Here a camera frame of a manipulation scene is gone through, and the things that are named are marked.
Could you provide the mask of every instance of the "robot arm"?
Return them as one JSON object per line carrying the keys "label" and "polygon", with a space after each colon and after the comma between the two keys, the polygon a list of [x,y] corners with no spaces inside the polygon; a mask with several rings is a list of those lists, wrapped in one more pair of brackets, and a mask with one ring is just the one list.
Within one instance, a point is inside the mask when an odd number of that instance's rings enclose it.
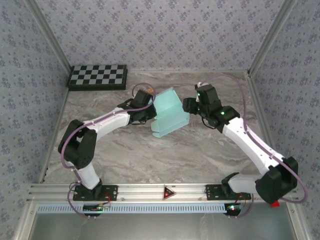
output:
{"label": "robot arm", "polygon": [[74,167],[74,171],[81,178],[81,184],[88,191],[91,191],[93,196],[100,194],[102,185],[102,181],[92,165],[96,142],[117,128],[127,126],[136,121],[143,124],[147,120],[153,119],[157,115],[154,105],[144,110],[129,111],[146,107],[150,104],[152,98],[151,94],[139,90],[134,99],[128,99],[103,116],[84,122],[73,120],[69,124],[58,147],[60,154],[67,138],[72,132],[83,125],[90,124],[78,131],[67,143],[64,159],[68,162],[69,166]]}
{"label": "robot arm", "polygon": [[297,173],[298,163],[293,157],[284,158],[249,127],[245,127],[244,119],[234,108],[222,106],[216,89],[212,85],[198,83],[195,89],[197,97],[185,98],[183,110],[190,114],[200,115],[208,121],[211,127],[233,140],[253,161],[260,173],[259,175],[242,175],[236,172],[229,175],[222,180],[222,188],[226,195],[258,193],[263,200],[272,204],[297,186],[297,179],[274,160],[274,158],[281,160]]}

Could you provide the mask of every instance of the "patterned wallpaper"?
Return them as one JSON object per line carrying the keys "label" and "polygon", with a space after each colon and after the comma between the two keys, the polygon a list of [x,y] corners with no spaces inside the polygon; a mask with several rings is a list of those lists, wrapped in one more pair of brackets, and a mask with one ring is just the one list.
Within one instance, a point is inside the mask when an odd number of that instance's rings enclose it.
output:
{"label": "patterned wallpaper", "polygon": [[320,239],[320,3],[299,0],[255,76],[276,149],[299,162]]}
{"label": "patterned wallpaper", "polygon": [[283,0],[37,0],[71,65],[248,69]]}
{"label": "patterned wallpaper", "polygon": [[10,240],[38,181],[67,76],[27,7],[0,2],[0,239]]}

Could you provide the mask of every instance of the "gray marble surface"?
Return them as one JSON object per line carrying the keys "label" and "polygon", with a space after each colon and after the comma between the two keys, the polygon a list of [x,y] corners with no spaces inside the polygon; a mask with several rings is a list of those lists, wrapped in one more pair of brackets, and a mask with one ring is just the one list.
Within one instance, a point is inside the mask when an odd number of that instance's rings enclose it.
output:
{"label": "gray marble surface", "polygon": [[[129,99],[132,87],[141,82],[152,84],[158,93],[174,87],[181,99],[195,97],[194,84],[212,74],[129,72],[127,90],[70,92],[45,182],[71,183],[76,179],[62,166],[57,150],[70,121],[90,120],[108,113]],[[234,81],[223,76],[210,83],[223,105],[233,106],[243,114],[242,96]],[[246,92],[248,124],[261,136],[247,82],[242,80],[241,84]],[[216,183],[234,172],[258,172],[236,144],[217,130],[205,127],[199,116],[191,115],[189,125],[162,138],[152,135],[151,122],[118,128],[97,142],[93,165],[104,183]]]}

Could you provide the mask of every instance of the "red triangle warning sign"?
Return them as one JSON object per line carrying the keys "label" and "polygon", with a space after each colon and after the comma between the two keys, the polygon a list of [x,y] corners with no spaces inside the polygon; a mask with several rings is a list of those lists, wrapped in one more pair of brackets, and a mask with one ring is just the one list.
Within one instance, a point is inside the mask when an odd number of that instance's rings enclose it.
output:
{"label": "red triangle warning sign", "polygon": [[164,186],[164,192],[163,192],[163,200],[172,197],[176,193],[169,189],[167,186]]}

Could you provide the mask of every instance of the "black and white checkerboard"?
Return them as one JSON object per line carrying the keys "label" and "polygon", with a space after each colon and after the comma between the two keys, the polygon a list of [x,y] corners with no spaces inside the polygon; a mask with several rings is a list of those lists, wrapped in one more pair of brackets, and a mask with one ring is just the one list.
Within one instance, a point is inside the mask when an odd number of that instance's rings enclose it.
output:
{"label": "black and white checkerboard", "polygon": [[125,90],[127,65],[74,66],[67,83],[69,91]]}

